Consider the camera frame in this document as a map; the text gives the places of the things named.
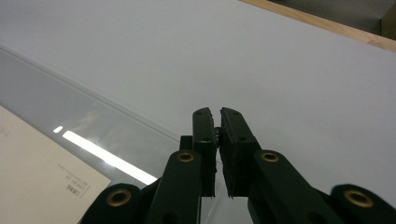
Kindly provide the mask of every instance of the wooden board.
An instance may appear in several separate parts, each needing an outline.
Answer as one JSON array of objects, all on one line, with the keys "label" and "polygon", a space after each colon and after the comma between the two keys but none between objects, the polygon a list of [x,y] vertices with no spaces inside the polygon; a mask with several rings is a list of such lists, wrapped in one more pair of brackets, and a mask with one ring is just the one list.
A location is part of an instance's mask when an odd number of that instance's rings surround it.
[{"label": "wooden board", "polygon": [[265,1],[265,0],[241,0],[242,2],[251,4],[255,7],[261,7],[263,9],[275,12],[277,14],[295,19],[297,21],[302,21],[319,28],[337,33],[339,35],[344,35],[360,42],[364,42],[373,46],[376,46],[381,49],[387,49],[392,52],[396,52],[396,41],[385,38],[379,35],[373,35],[346,25],[343,25],[338,22],[329,21],[322,19],[320,17],[304,13],[302,11],[284,7],[279,4]]}]

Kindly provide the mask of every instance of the transparent acrylic panel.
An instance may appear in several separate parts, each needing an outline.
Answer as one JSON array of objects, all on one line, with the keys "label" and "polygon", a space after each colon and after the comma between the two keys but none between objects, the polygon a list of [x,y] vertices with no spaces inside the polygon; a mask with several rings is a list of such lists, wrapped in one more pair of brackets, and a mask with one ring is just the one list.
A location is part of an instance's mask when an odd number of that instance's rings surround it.
[{"label": "transparent acrylic panel", "polygon": [[[145,187],[152,177],[162,176],[168,157],[178,150],[174,134],[4,49],[0,105],[107,176],[110,185]],[[87,149],[87,143],[93,149]],[[108,153],[115,161],[106,161]],[[120,163],[127,167],[117,167]],[[143,176],[130,172],[131,167]],[[247,200],[228,197],[219,158],[218,170],[217,197],[203,198],[201,223],[251,223]]]}]

